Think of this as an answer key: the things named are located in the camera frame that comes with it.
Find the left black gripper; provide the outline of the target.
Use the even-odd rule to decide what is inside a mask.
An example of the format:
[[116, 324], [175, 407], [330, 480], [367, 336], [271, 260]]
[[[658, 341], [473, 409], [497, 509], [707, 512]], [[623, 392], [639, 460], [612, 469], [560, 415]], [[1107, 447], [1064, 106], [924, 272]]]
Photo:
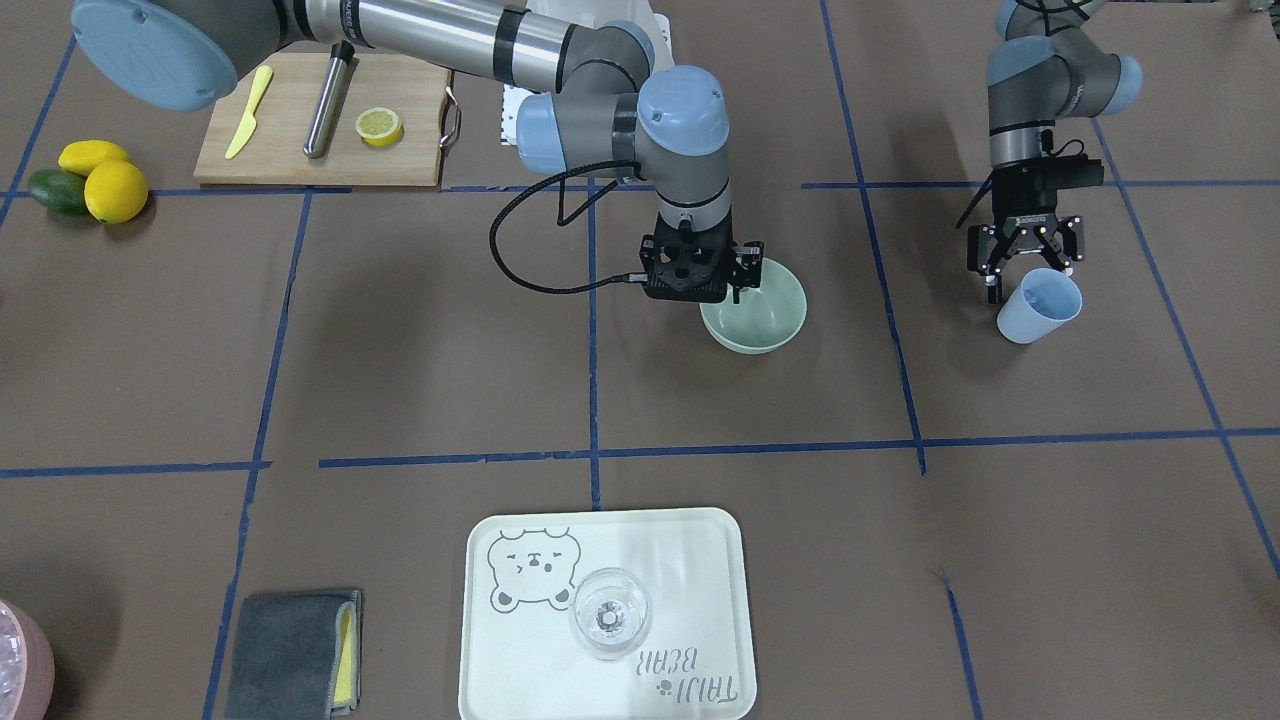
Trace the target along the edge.
[[1059, 192], [1101, 186], [1105, 167], [1087, 155], [1015, 161], [991, 172], [965, 209], [969, 217], [991, 199], [993, 220], [966, 228], [966, 269], [982, 275], [987, 302], [1004, 305], [1004, 268], [1036, 254], [1065, 275], [1085, 259], [1083, 219], [1057, 214]]

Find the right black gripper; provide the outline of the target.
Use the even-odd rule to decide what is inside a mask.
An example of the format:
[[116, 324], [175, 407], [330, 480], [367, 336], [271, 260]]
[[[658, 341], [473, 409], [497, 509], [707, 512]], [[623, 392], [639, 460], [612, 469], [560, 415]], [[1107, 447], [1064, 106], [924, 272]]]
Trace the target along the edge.
[[732, 231], [657, 228], [643, 237], [643, 290], [649, 299], [718, 304], [731, 295], [740, 305], [746, 287], [760, 284], [765, 246], [733, 241]]

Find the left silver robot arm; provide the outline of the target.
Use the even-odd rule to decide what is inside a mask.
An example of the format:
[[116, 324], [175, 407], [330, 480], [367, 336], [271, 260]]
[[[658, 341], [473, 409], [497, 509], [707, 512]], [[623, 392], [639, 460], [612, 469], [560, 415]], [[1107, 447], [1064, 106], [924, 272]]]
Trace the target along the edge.
[[1083, 150], [1055, 145], [1065, 118], [1126, 110], [1139, 96], [1143, 70], [1133, 56], [1101, 50], [1084, 31], [1102, 1], [1005, 1], [1002, 40], [986, 70], [991, 173], [957, 220], [989, 199], [992, 222], [966, 229], [966, 268], [989, 304], [1004, 302], [1010, 260], [1034, 254], [1071, 274], [1084, 258], [1082, 219], [1057, 214], [1059, 192], [1101, 186], [1105, 167]]

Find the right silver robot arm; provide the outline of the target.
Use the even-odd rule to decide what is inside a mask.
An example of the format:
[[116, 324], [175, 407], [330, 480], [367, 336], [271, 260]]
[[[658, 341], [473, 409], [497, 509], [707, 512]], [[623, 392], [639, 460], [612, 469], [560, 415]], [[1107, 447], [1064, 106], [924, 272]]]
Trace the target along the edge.
[[650, 299], [719, 304], [762, 282], [764, 247], [737, 243], [719, 81], [662, 67], [662, 41], [635, 22], [580, 26], [498, 1], [77, 1], [81, 49], [116, 86], [193, 111], [228, 96], [275, 51], [303, 40], [381, 49], [529, 91], [517, 149], [541, 176], [652, 186], [643, 270], [613, 275]]

